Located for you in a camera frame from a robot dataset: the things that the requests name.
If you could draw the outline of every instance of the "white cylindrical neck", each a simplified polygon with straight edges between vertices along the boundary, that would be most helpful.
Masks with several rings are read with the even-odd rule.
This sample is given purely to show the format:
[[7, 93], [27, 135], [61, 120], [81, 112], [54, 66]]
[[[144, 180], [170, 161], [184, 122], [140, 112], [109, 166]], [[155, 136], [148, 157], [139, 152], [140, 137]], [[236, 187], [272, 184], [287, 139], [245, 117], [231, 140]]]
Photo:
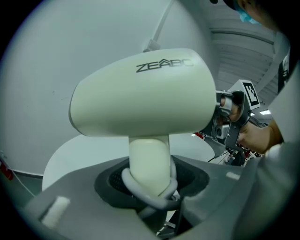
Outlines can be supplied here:
[[169, 136], [129, 138], [129, 164], [134, 179], [159, 195], [170, 183]]

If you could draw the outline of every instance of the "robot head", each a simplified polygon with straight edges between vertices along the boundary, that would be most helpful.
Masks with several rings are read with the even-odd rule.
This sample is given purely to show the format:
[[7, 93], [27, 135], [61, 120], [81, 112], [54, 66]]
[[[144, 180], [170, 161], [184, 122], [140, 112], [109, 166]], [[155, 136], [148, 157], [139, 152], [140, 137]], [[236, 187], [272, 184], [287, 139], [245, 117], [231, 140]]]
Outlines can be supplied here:
[[86, 136], [168, 135], [203, 129], [215, 106], [215, 84], [201, 57], [167, 49], [122, 59], [82, 80], [69, 118]]

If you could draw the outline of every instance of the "ceiling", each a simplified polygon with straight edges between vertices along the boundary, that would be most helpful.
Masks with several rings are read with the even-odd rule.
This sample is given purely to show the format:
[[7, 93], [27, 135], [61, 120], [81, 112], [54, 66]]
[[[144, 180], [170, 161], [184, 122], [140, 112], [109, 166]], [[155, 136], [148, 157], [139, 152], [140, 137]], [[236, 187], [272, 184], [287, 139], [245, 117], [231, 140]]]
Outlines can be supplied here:
[[261, 102], [253, 113], [256, 119], [268, 123], [272, 116], [259, 112], [268, 109], [277, 95], [278, 67], [287, 55], [288, 40], [261, 25], [242, 22], [223, 0], [217, 4], [198, 2], [220, 54], [217, 90], [227, 90], [239, 79], [251, 80]]

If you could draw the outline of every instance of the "face mask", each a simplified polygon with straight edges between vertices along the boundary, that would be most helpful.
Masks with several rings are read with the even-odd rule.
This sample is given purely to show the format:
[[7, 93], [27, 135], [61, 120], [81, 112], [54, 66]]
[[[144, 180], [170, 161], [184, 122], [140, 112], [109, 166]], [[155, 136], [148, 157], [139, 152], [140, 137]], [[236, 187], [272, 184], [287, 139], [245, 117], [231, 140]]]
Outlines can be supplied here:
[[243, 23], [249, 22], [249, 23], [252, 23], [252, 24], [261, 25], [259, 22], [257, 22], [252, 17], [250, 17], [248, 15], [248, 13], [246, 13], [242, 8], [240, 8], [238, 3], [235, 0], [233, 1], [233, 4], [234, 4], [235, 10], [240, 14], [240, 19]]

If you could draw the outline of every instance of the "white wall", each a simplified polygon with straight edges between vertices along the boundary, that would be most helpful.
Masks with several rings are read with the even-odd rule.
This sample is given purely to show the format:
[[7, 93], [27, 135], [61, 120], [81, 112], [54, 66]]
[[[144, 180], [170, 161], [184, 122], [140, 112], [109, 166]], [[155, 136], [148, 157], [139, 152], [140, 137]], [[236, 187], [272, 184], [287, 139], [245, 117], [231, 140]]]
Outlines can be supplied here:
[[[141, 53], [169, 2], [57, 0], [35, 9], [0, 72], [0, 150], [13, 169], [43, 174], [51, 155], [78, 135], [68, 120], [75, 86], [99, 68]], [[194, 49], [216, 76], [218, 56], [209, 52], [209, 30], [198, 17], [175, 1], [158, 43]]]

